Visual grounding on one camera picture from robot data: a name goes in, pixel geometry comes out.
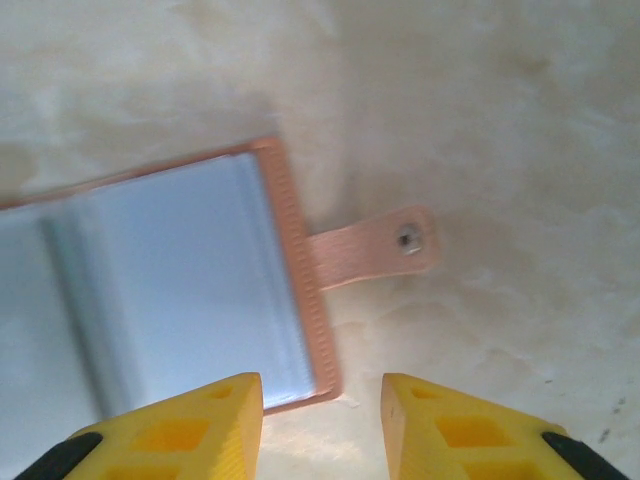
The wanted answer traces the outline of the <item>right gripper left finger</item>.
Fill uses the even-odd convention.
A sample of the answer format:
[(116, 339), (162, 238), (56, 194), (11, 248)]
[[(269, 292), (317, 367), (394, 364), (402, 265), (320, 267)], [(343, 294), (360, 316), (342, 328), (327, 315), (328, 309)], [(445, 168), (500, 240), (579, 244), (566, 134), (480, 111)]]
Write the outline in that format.
[(255, 480), (262, 422), (242, 373), (85, 427), (14, 480)]

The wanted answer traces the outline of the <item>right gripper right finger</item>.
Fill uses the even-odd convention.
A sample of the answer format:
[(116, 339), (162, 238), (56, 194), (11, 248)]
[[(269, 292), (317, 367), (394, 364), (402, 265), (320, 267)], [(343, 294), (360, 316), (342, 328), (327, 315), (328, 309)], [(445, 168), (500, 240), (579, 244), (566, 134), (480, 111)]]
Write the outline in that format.
[(556, 424), (402, 373), (381, 384), (390, 480), (629, 480)]

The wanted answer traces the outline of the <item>pink leather card holder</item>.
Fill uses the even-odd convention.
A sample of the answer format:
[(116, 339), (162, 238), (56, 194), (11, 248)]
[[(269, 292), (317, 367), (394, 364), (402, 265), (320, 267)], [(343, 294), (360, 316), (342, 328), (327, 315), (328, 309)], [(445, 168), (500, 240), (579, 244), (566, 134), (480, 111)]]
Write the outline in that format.
[(439, 256), (422, 205), (309, 234), (276, 138), (0, 200), (0, 406), (93, 419), (245, 371), (269, 413), (334, 399), (324, 292)]

